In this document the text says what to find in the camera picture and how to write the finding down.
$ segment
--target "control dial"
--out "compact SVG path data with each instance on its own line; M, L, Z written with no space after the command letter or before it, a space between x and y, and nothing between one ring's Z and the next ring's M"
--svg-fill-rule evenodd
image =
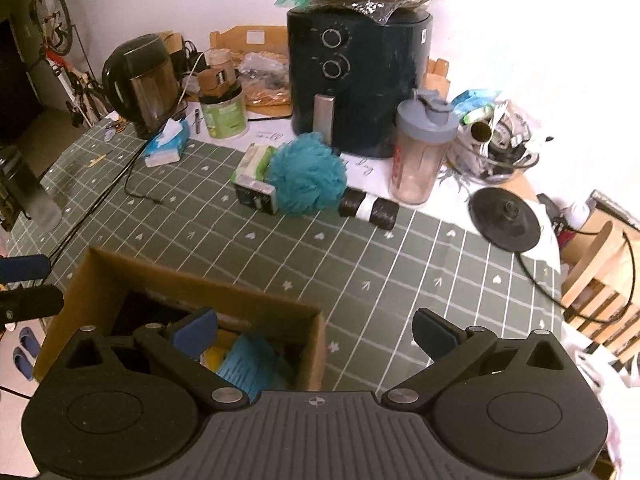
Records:
M322 33L322 44L328 48L338 48L343 43L343 33L336 28L328 28Z
M338 79L349 71L349 61L344 56L333 56L322 64L322 75L328 79Z

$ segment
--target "gray lid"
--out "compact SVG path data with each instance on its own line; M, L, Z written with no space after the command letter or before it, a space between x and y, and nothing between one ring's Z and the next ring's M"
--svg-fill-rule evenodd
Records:
M396 124L408 136L430 144L451 142L458 134L453 107L435 90L414 91L414 97L398 105Z

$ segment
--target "blue slipper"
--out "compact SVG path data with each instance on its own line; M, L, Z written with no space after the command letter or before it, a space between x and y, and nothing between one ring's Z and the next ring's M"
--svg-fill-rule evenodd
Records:
M31 354L31 357L34 359L38 357L38 354L40 353L40 343L38 343L33 330L28 326L20 330L20 344L22 345L22 348Z
M28 381L33 379L33 366L19 346L14 349L14 365Z

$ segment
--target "green label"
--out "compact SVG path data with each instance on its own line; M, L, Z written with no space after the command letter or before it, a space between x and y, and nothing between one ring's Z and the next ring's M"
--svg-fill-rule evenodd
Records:
M242 104L235 100L226 105L202 105L209 135L216 139L233 137L246 128Z

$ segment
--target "transparent bottle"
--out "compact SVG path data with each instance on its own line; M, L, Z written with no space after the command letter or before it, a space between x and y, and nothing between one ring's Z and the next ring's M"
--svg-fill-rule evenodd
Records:
M453 108L436 91L414 91L398 105L396 150L389 191L410 205L427 201L447 148L458 134Z

